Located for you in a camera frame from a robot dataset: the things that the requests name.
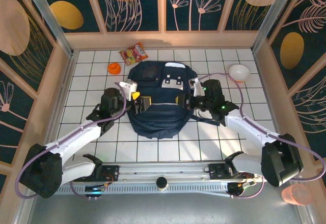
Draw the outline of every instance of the white bowl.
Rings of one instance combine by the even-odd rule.
[[[250,71],[243,65],[232,65],[229,69],[230,76],[238,82],[244,82],[250,76]]]

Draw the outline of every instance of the white tile floor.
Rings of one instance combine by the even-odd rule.
[[[228,73],[234,64],[245,65],[251,76],[247,82],[240,83],[245,100],[244,113],[269,130],[275,130],[250,49],[171,49],[147,50],[146,53],[147,60],[178,61],[191,66],[199,77],[214,72]],[[108,74],[109,62],[121,65],[119,75]],[[83,122],[100,102],[103,90],[126,80],[132,67],[134,65],[125,66],[118,51],[80,52],[58,136],[64,136]],[[241,103],[232,81],[217,75],[212,78],[220,80],[226,100]],[[190,120],[178,135],[157,140],[137,135],[128,117],[124,116],[109,132],[87,144],[76,155],[90,153],[103,162],[189,161],[224,159],[240,150],[259,153],[249,141],[223,125],[216,127]]]

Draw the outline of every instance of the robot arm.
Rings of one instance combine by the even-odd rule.
[[[134,82],[121,82],[120,85],[128,100],[126,106],[126,110],[128,110],[130,109],[131,97],[137,96],[137,94],[136,96],[134,95],[137,84]],[[119,115],[122,108],[123,98],[119,90],[114,88],[106,89],[101,97],[101,103],[94,108],[92,113],[87,116],[86,120],[79,127],[55,142],[46,144],[45,146],[35,144],[29,149],[24,164],[42,151],[58,145],[58,147],[37,158],[28,166],[19,179],[19,182],[43,198],[48,198],[61,185],[72,180],[88,176],[93,176],[97,179],[102,171],[102,161],[95,156],[86,154],[75,159],[73,162],[67,162],[67,160],[83,146],[109,131],[114,121],[94,123],[94,125],[85,127],[85,129],[84,126]],[[82,131],[72,136],[80,128],[82,128]]]
[[[244,120],[240,114],[239,107],[225,101],[218,80],[207,80],[203,85],[198,79],[189,82],[193,85],[194,95],[187,100],[189,101],[187,107],[199,108],[203,111],[208,110],[214,120],[244,135],[257,148],[262,150],[262,154],[258,156],[236,152],[227,157],[225,162],[232,169],[231,177],[241,172],[250,172],[263,175],[273,186],[280,186],[303,170],[298,149],[288,144],[282,144],[268,136],[279,135],[268,131],[253,120],[249,119],[251,123],[260,129],[268,131],[269,134],[263,134]],[[131,100],[136,100],[137,96],[139,96],[139,93],[136,92],[137,84],[134,82],[121,82],[120,85],[128,100],[126,107],[128,110],[131,108]],[[119,90],[114,88],[106,89],[101,97],[101,103],[95,107],[93,112],[87,117],[87,120],[78,128],[55,142],[45,146],[35,144],[30,148],[25,163],[42,151],[64,141],[59,147],[50,150],[29,165],[23,172],[19,182],[43,198],[48,198],[62,184],[69,181],[87,176],[97,179],[102,170],[102,161],[96,157],[87,154],[79,159],[75,159],[74,162],[67,162],[67,160],[87,143],[109,131],[114,121],[95,123],[85,128],[81,133],[73,137],[70,136],[79,130],[80,127],[83,128],[91,122],[119,115],[122,108],[123,99]],[[135,108],[140,108],[142,111],[146,110],[145,103],[141,102],[135,102]],[[294,142],[294,139],[288,134],[280,137]]]
[[[298,148],[271,137],[280,137],[295,143],[291,135],[269,131],[248,117],[245,120],[237,105],[225,101],[218,80],[211,79],[201,84],[197,79],[190,83],[194,87],[190,107],[208,110],[215,121],[238,132],[261,150],[261,155],[257,156],[236,152],[227,157],[226,162],[232,169],[232,174],[250,172],[263,175],[271,185],[280,186],[303,171]]]

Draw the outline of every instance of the backpack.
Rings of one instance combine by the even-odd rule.
[[[190,118],[219,125],[194,116],[195,109],[187,108],[186,100],[178,101],[182,95],[193,93],[188,81],[195,77],[195,71],[177,62],[146,61],[132,68],[128,79],[137,82],[140,97],[151,100],[145,111],[137,113],[133,108],[127,112],[134,131],[147,138],[163,139],[178,134]]]

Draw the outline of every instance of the snack bag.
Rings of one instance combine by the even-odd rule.
[[[124,62],[127,65],[131,65],[148,58],[148,55],[145,53],[144,48],[140,42],[135,46],[120,51],[119,54],[121,54]]]

